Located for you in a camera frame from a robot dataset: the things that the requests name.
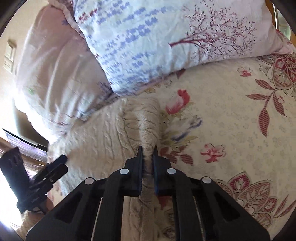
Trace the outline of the beige cable-knit sweater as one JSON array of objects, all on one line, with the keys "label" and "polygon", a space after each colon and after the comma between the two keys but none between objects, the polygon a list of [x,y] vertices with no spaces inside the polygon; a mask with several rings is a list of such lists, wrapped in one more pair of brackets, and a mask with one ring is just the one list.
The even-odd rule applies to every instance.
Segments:
[{"label": "beige cable-knit sweater", "polygon": [[159,102],[154,98],[122,98],[101,108],[86,122],[49,146],[48,160],[68,158],[68,172],[50,191],[58,204],[85,178],[103,179],[122,168],[125,161],[144,151],[144,176],[140,197],[126,197],[123,205],[122,240],[174,240],[170,198],[158,198],[152,180],[152,153],[160,140]]}]

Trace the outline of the pale pink floral pillow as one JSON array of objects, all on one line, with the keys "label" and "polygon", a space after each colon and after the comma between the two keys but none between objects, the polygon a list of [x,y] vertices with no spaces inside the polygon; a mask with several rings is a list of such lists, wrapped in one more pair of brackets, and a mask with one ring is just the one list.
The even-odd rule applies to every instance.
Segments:
[{"label": "pale pink floral pillow", "polygon": [[49,1],[25,39],[15,106],[50,143],[114,98],[74,19],[73,1]]}]

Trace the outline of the white blue-flowered pillow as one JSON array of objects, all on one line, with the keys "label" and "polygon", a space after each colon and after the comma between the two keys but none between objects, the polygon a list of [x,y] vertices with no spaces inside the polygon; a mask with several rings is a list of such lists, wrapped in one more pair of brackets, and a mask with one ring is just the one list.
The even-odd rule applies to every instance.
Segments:
[{"label": "white blue-flowered pillow", "polygon": [[290,54],[265,1],[72,1],[87,45],[118,95],[199,64]]}]

